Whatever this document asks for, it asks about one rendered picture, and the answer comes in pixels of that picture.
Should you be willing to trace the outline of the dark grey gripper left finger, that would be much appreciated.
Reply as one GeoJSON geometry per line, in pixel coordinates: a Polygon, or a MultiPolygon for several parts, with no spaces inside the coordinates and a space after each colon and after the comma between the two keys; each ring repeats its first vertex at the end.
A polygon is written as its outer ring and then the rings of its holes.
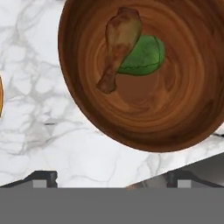
{"type": "Polygon", "coordinates": [[[34,171],[24,179],[0,185],[0,188],[29,187],[29,188],[57,188],[56,171],[34,171]]]}

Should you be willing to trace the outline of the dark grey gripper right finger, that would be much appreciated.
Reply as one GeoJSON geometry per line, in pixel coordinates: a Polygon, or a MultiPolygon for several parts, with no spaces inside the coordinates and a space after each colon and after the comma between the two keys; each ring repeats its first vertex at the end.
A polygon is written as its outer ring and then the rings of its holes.
{"type": "Polygon", "coordinates": [[[167,186],[172,188],[223,188],[223,185],[218,185],[213,182],[198,178],[190,171],[169,171],[166,174],[166,180],[167,186]]]}

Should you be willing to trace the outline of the green avocado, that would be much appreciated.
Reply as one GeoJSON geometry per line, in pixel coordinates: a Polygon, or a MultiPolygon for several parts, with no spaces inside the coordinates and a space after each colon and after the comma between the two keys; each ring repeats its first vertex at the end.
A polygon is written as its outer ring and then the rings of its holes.
{"type": "Polygon", "coordinates": [[[164,59],[164,43],[155,36],[142,35],[117,72],[134,76],[152,74],[161,67],[164,59]]]}

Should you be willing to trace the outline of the brown chicken drumstick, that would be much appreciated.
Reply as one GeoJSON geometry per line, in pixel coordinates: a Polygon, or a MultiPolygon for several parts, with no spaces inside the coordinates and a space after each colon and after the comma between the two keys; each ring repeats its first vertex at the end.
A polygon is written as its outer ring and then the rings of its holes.
{"type": "Polygon", "coordinates": [[[101,79],[96,87],[104,94],[116,90],[116,74],[125,58],[136,45],[142,32],[137,10],[122,7],[106,25],[107,57],[101,79]]]}

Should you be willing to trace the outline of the orange-rimmed plate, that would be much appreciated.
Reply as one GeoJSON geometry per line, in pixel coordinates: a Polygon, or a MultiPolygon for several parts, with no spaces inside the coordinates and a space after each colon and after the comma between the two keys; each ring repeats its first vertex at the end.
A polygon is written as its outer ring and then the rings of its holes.
{"type": "Polygon", "coordinates": [[[3,89],[2,77],[0,75],[0,118],[2,116],[3,105],[4,105],[4,89],[3,89]]]}

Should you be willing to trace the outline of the brown wooden bowl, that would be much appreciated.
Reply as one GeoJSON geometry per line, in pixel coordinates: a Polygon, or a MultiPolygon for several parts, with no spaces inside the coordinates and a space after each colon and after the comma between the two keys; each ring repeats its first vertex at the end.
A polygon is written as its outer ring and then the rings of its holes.
{"type": "Polygon", "coordinates": [[[224,0],[66,0],[59,62],[70,95],[87,119],[140,151],[191,147],[224,123],[224,0]],[[121,7],[138,10],[143,34],[164,43],[150,75],[116,77],[104,94],[106,23],[121,7]]]}

